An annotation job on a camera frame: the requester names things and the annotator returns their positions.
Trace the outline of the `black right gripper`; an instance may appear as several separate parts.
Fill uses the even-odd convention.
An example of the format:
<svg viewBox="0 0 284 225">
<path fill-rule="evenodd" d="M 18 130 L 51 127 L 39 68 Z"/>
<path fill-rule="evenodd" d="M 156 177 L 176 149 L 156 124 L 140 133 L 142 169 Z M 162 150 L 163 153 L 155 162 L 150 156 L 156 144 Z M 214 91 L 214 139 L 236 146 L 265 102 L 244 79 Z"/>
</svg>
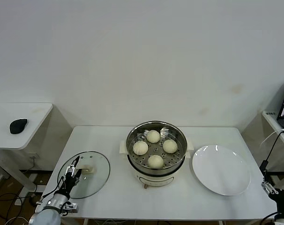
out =
<svg viewBox="0 0 284 225">
<path fill-rule="evenodd" d="M 276 202 L 277 212 L 279 215 L 284 215 L 284 189 L 274 188 L 271 184 L 271 176 L 267 171 L 263 171 L 263 181 L 261 186 L 269 195 L 270 199 Z"/>
</svg>

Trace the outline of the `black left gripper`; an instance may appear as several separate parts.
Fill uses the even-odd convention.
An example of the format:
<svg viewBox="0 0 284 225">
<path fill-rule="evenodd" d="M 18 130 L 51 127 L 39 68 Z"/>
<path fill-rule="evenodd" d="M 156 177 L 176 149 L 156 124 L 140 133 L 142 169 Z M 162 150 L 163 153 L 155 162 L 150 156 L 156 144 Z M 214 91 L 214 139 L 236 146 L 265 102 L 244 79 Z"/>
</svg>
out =
<svg viewBox="0 0 284 225">
<path fill-rule="evenodd" d="M 80 176 L 82 174 L 82 169 L 78 169 L 75 174 L 76 166 L 79 162 L 80 156 L 77 156 L 66 168 L 65 171 L 65 181 L 64 185 L 61 188 L 61 191 L 64 195 L 69 195 L 72 188 L 79 182 Z"/>
</svg>

